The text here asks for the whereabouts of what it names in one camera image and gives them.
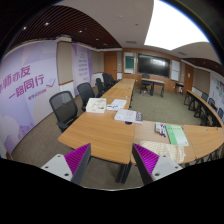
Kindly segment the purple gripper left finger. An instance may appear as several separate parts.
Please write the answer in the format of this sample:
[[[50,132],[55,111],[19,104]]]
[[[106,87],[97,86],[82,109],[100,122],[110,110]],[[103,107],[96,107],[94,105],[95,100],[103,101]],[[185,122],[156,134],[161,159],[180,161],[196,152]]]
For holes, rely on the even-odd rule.
[[[90,156],[91,144],[88,143],[66,155],[56,154],[42,166],[42,169],[79,185]]]

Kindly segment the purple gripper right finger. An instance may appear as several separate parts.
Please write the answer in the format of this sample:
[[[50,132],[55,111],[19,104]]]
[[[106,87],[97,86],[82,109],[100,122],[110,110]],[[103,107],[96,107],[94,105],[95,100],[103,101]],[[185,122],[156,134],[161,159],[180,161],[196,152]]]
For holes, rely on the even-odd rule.
[[[133,144],[132,154],[144,185],[150,184],[182,169],[182,167],[168,155],[159,156],[137,144]]]

